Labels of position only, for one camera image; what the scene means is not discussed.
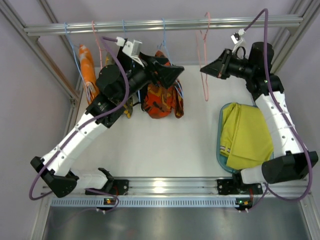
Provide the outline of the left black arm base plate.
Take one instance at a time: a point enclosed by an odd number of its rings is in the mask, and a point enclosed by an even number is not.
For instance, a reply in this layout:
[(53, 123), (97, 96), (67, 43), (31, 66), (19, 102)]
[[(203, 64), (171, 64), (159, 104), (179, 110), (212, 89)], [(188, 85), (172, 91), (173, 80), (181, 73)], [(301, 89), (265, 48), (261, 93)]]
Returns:
[(115, 195), (115, 196), (124, 196), (128, 193), (129, 190), (128, 179), (109, 179), (107, 183), (102, 187), (102, 189), (91, 188), (94, 192), (86, 190), (86, 195), (103, 195), (104, 193)]

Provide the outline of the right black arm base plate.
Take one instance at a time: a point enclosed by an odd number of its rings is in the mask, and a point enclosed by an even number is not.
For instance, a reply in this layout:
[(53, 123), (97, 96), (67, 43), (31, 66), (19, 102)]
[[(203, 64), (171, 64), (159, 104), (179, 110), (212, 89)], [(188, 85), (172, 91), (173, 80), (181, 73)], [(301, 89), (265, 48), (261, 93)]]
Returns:
[(238, 180), (225, 178), (217, 180), (217, 191), (219, 195), (262, 195), (263, 190), (260, 183), (243, 184)]

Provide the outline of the orange red camouflage trousers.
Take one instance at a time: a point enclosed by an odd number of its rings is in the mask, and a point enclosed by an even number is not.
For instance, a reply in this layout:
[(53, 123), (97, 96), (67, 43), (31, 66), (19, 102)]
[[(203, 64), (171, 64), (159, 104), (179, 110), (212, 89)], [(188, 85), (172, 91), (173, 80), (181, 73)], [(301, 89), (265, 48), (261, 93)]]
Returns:
[(155, 80), (140, 90), (141, 110), (153, 119), (165, 118), (174, 112), (177, 119), (184, 116), (184, 98), (182, 84), (176, 79), (172, 86), (165, 88), (159, 80), (158, 72)]

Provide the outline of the blue hanger with camouflage trousers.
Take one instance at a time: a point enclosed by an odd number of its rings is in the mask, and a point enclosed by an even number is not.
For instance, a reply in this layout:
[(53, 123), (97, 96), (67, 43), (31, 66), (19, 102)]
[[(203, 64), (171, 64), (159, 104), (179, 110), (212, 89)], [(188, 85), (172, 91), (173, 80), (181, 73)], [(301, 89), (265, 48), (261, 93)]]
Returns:
[[(167, 46), (166, 22), (165, 22), (164, 18), (162, 18), (161, 20), (162, 20), (162, 25), (163, 25), (163, 38), (162, 38), (162, 43), (157, 46), (157, 49), (161, 50), (162, 48), (164, 48), (164, 50), (166, 52), (167, 59), (169, 60), (169, 64), (172, 66), (173, 65), (172, 58), (170, 56), (170, 52), (169, 52), (168, 46)], [(180, 82), (178, 81), (178, 78), (174, 82), (174, 87), (175, 87), (178, 95), (183, 99), (184, 92), (183, 92), (183, 88), (182, 88)]]

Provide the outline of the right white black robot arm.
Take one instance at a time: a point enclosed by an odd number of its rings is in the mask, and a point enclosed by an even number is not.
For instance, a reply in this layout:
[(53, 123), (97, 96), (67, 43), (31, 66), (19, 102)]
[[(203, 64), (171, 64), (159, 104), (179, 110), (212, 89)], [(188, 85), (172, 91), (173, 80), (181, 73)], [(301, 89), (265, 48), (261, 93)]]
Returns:
[(305, 193), (313, 183), (313, 167), (319, 157), (309, 151), (299, 136), (286, 107), (285, 90), (280, 78), (271, 73), (274, 49), (270, 43), (255, 42), (248, 57), (224, 49), (213, 62), (200, 72), (226, 80), (233, 76), (244, 79), (256, 107), (261, 111), (273, 144), (273, 159), (261, 165), (243, 168), (237, 176), (242, 185), (278, 184), (308, 178)]

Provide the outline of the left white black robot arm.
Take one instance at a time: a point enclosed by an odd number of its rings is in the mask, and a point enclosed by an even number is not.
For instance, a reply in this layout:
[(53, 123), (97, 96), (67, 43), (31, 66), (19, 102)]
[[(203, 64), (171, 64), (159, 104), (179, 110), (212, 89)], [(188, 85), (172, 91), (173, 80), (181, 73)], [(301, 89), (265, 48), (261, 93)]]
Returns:
[(79, 122), (53, 150), (31, 160), (36, 177), (41, 178), (56, 197), (66, 197), (75, 190), (85, 190), (90, 194), (108, 193), (114, 178), (106, 169), (100, 167), (77, 173), (72, 169), (73, 163), (119, 119), (128, 98), (151, 82), (169, 88), (184, 71), (183, 66), (170, 65), (164, 57), (141, 53), (137, 59), (140, 63), (130, 70), (125, 70), (117, 58), (115, 64), (103, 67), (96, 81), (99, 94), (88, 105)]

